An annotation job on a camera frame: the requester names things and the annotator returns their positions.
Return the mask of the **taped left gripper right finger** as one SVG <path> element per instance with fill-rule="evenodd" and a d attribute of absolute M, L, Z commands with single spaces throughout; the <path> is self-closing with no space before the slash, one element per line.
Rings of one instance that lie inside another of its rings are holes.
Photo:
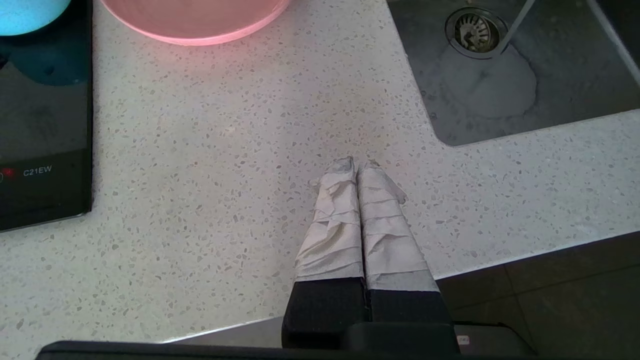
<path fill-rule="evenodd" d="M 454 321 L 403 214 L 405 192 L 375 161 L 357 180 L 369 320 L 350 328 L 350 347 L 459 353 Z"/>

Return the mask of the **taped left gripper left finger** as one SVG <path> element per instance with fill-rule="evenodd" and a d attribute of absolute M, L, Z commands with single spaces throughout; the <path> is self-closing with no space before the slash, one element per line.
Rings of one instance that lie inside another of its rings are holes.
<path fill-rule="evenodd" d="M 294 262 L 281 326 L 285 348 L 340 349 L 347 330 L 368 319 L 357 169 L 335 160 L 318 180 L 313 219 Z"/>

